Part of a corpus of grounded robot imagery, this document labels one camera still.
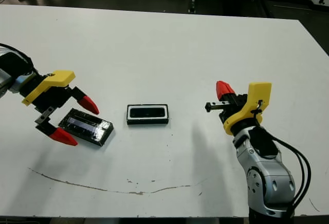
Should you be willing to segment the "right gripper yellow mount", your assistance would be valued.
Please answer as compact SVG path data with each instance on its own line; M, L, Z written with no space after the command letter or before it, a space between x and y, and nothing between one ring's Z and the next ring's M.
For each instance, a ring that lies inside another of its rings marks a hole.
M238 95L231 86L224 81L217 81L216 94L218 102L207 102L206 112L221 110L219 114L224 131L228 135L238 133L234 128L241 121L257 125L262 122L262 112L270 101L272 84L270 82L250 83L248 93Z

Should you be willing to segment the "left gripper yellow mount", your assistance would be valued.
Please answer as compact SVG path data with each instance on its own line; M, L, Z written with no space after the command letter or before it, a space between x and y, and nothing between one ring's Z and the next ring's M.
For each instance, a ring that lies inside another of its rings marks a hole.
M65 130L48 123L49 116L70 98L70 95L80 106L93 114L99 114L94 101L78 87L70 90L69 84L75 78L70 70L56 70L47 75L34 74L22 87L22 103L26 106L34 105L41 114L37 119L36 128L54 141L66 145L77 146L78 142Z

